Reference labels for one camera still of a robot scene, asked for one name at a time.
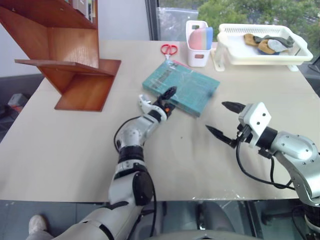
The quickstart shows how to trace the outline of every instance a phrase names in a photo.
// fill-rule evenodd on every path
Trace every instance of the wall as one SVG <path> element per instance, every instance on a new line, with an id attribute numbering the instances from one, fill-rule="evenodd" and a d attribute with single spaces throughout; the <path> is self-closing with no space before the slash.
<path id="1" fill-rule="evenodd" d="M 99 0 L 98 25 L 99 39 L 150 39 L 145 0 Z M 0 78 L 40 73 L 15 59 L 28 57 L 0 24 Z"/>

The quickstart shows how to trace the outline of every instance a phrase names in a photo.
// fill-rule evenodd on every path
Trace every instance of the teal book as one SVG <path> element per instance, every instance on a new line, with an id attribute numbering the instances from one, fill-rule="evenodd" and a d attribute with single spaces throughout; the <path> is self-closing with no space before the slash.
<path id="1" fill-rule="evenodd" d="M 156 97 L 176 86 L 169 100 L 181 110 L 200 117 L 220 82 L 198 73 L 177 61 L 166 60 L 143 83 L 144 89 Z"/>

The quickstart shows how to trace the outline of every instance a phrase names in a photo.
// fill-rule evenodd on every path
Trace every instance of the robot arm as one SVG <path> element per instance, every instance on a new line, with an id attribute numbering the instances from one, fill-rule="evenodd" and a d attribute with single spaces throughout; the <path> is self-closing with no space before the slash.
<path id="1" fill-rule="evenodd" d="M 260 147 L 259 154 L 264 157 L 275 156 L 288 171 L 300 200 L 304 204 L 320 207 L 320 156 L 315 143 L 307 137 L 278 132 L 268 127 L 271 116 L 262 102 L 248 105 L 237 102 L 222 104 L 239 114 L 237 138 L 230 139 L 218 129 L 207 126 L 209 131 L 233 148 L 246 142 L 251 148 Z"/>
<path id="2" fill-rule="evenodd" d="M 176 87 L 169 88 L 153 104 L 144 95 L 139 96 L 144 114 L 126 121 L 114 138 L 119 159 L 108 191 L 109 203 L 91 212 L 56 240 L 127 239 L 142 208 L 154 194 L 154 185 L 144 161 L 144 143 L 171 115 L 175 106 L 165 101 L 176 90 Z"/>

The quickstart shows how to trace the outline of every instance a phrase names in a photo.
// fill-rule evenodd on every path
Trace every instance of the pink sponge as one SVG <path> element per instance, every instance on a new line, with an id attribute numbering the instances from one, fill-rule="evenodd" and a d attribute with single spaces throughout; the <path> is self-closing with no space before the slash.
<path id="1" fill-rule="evenodd" d="M 198 28 L 190 34 L 189 47 L 194 50 L 209 50 L 213 38 L 214 29 L 212 27 Z"/>

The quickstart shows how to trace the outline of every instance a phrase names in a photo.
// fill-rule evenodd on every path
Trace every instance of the window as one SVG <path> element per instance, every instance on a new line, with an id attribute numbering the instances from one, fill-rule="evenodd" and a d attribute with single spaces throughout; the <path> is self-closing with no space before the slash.
<path id="1" fill-rule="evenodd" d="M 187 20 L 289 27 L 308 43 L 314 59 L 320 54 L 320 0 L 158 0 L 158 39 L 185 41 Z"/>

